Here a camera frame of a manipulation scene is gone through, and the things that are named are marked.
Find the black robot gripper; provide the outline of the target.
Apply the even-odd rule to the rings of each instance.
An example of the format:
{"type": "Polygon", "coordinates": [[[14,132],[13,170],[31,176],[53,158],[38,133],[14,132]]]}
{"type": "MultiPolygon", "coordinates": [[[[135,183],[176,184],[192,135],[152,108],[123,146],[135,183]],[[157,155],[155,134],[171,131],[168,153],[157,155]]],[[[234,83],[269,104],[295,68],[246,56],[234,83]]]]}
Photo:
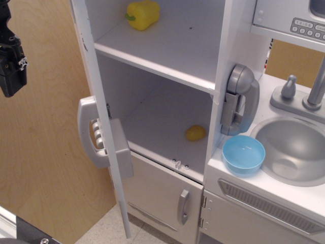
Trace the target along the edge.
{"type": "Polygon", "coordinates": [[[27,84],[27,58],[20,38],[9,28],[9,1],[1,1],[1,90],[6,98],[14,96],[27,84]]]}

